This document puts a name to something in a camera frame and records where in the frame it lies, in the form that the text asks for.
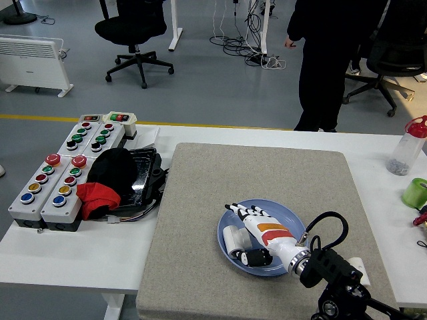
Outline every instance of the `control panel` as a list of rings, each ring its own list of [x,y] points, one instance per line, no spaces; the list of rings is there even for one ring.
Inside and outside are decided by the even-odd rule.
[[[53,187],[70,164],[70,158],[57,153],[48,155],[22,191],[9,206],[9,213],[21,227],[43,228],[41,208]]]
[[[86,182],[104,150],[123,147],[127,133],[130,139],[136,136],[135,122],[133,113],[82,115],[58,152],[45,158],[9,206],[12,218],[20,227],[76,231],[81,207],[77,184]]]
[[[76,195],[77,184],[87,181],[94,161],[83,155],[76,156],[59,178],[41,210],[41,216],[50,230],[76,231],[79,227],[81,200]]]

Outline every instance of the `gray felt mat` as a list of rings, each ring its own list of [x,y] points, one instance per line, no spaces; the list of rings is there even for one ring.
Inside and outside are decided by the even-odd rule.
[[[250,275],[223,255],[217,226],[226,203],[269,199],[307,226],[324,211],[350,225],[334,248],[361,257],[373,298],[396,306],[374,236],[343,154],[270,147],[182,143],[176,147],[136,299],[142,319],[309,319],[326,286],[307,289],[289,275]],[[316,225],[322,245],[341,233],[337,219]],[[388,319],[370,313],[375,319]]]

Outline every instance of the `plastic water bottle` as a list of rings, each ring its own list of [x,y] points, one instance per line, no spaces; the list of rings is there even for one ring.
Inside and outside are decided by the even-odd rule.
[[[407,175],[427,137],[427,115],[409,121],[405,126],[405,134],[387,160],[387,170],[395,175]]]

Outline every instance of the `black jacket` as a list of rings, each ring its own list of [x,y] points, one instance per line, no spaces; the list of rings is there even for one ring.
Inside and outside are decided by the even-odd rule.
[[[387,0],[297,0],[288,35],[325,43],[360,43],[381,19]]]

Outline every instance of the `blue plate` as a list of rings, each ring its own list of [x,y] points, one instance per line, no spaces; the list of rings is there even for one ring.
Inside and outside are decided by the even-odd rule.
[[[302,233],[306,230],[304,224],[300,220],[300,218],[290,211],[287,207],[270,200],[265,199],[250,199],[240,202],[239,204],[244,205],[247,208],[250,208],[252,205],[256,205],[257,207],[265,210],[269,215],[275,217],[282,225],[287,227],[289,231],[294,235],[294,237],[298,240]],[[240,220],[240,218],[231,210],[227,210],[221,217],[220,222],[218,223],[218,243],[220,244],[222,253],[227,257],[230,262],[232,262],[239,269],[250,273],[252,275],[259,275],[262,277],[273,277],[276,275],[283,275],[288,272],[287,267],[284,268],[282,262],[278,257],[273,257],[273,262],[271,265],[267,265],[265,267],[247,267],[237,259],[232,259],[227,254],[226,244],[224,243],[224,237],[222,235],[222,231],[225,227],[229,225],[235,225],[237,228],[244,228],[245,225]],[[252,242],[252,249],[261,249],[262,245],[252,236],[250,235]]]

